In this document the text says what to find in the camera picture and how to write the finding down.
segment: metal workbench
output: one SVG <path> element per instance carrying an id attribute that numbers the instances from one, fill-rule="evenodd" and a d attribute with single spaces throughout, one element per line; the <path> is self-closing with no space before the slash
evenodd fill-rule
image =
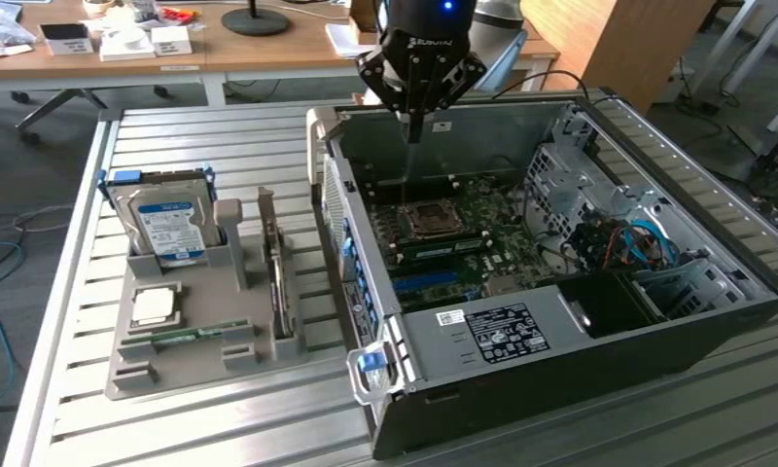
<path id="1" fill-rule="evenodd" d="M 305 113 L 334 103 L 133 110 L 98 124 L 5 465 L 778 465 L 778 315 L 685 374 L 392 462 L 370 460 L 306 183 Z M 600 107 L 778 272 L 778 233 L 621 103 Z M 621 178 L 640 176 L 610 150 L 602 157 Z M 244 202 L 245 233 L 260 226 L 257 186 L 274 190 L 297 249 L 310 362 L 112 402 L 102 388 L 126 237 L 96 172 L 202 162 L 218 174 L 218 197 Z"/>

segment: green circuit board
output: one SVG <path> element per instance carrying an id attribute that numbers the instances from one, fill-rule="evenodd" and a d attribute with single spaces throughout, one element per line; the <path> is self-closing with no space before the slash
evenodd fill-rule
<path id="1" fill-rule="evenodd" d="M 556 274 L 514 212 L 509 191 L 493 177 L 478 177 L 464 180 L 452 197 L 368 206 L 405 311 L 526 290 Z M 428 224 L 421 221 L 426 214 L 434 219 Z M 421 226 L 429 228 L 424 233 Z"/>

